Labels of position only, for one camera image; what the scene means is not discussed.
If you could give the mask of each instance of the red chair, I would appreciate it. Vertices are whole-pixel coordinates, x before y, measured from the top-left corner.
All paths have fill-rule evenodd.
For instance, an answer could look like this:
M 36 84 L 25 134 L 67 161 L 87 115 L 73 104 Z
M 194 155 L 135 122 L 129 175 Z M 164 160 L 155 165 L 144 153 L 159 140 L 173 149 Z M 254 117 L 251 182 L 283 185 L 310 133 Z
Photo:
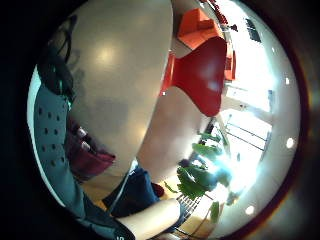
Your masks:
M 236 52 L 230 43 L 227 44 L 227 59 L 224 71 L 225 79 L 234 81 L 236 78 Z
M 221 105 L 227 43 L 213 37 L 188 55 L 176 58 L 169 54 L 160 95 L 170 86 L 183 90 L 208 117 L 215 116 Z
M 192 50 L 211 37 L 223 37 L 218 24 L 200 9 L 195 8 L 183 14 L 178 39 Z

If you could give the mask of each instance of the round table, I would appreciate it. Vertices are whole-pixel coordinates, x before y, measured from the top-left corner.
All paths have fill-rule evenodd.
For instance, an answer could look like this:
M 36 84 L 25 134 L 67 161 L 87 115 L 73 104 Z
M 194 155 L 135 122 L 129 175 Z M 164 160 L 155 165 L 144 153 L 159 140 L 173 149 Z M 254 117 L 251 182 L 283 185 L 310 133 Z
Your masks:
M 89 1 L 73 14 L 70 114 L 116 155 L 82 185 L 97 201 L 121 182 L 148 129 L 171 45 L 172 6 L 170 0 Z

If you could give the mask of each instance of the chair back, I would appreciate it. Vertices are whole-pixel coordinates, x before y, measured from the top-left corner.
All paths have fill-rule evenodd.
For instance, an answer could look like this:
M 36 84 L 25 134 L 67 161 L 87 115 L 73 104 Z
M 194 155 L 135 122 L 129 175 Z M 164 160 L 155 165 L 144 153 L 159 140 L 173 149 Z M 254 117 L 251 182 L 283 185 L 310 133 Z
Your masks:
M 54 199 L 80 224 L 107 239 L 134 239 L 124 225 L 91 202 L 70 170 L 64 149 L 69 98 L 48 84 L 48 78 L 60 82 L 58 66 L 54 59 L 37 64 L 28 93 L 27 124 L 40 176 Z
M 182 89 L 208 117 L 220 109 L 226 52 L 226 41 L 213 37 L 174 61 L 171 85 Z

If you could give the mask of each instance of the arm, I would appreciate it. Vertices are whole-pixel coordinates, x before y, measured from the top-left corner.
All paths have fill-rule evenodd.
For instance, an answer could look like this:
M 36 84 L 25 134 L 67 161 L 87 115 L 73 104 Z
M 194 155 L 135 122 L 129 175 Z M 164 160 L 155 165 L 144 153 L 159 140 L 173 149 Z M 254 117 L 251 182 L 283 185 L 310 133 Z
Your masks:
M 181 238 L 171 233 L 163 233 L 160 236 L 156 237 L 155 240 L 181 240 Z
M 179 216 L 179 202 L 175 199 L 168 199 L 157 202 L 141 212 L 117 220 L 125 225 L 137 240 L 144 240 L 154 237 L 175 224 Z

